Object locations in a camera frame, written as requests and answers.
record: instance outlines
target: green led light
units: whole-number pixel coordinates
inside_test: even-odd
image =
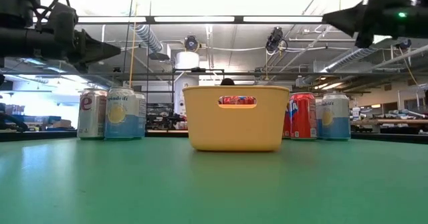
[[[399,17],[407,17],[407,13],[400,12]]]

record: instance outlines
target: yellow plastic basket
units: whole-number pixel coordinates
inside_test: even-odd
[[[193,148],[273,151],[281,146],[290,91],[275,86],[193,86],[183,89]],[[253,96],[256,104],[220,105],[221,96]]]

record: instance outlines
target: workbench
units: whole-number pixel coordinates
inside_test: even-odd
[[[428,223],[428,145],[187,138],[0,143],[0,223]]]

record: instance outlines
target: table surface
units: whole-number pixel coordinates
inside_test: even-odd
[[[428,223],[428,145],[186,138],[0,143],[0,223]]]

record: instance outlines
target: lemon graphic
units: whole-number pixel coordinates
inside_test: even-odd
[[[108,115],[108,120],[113,123],[117,124],[122,122],[125,119],[125,109],[119,105],[113,106]]]
[[[331,110],[325,110],[322,115],[322,125],[329,126],[333,123],[333,114]]]

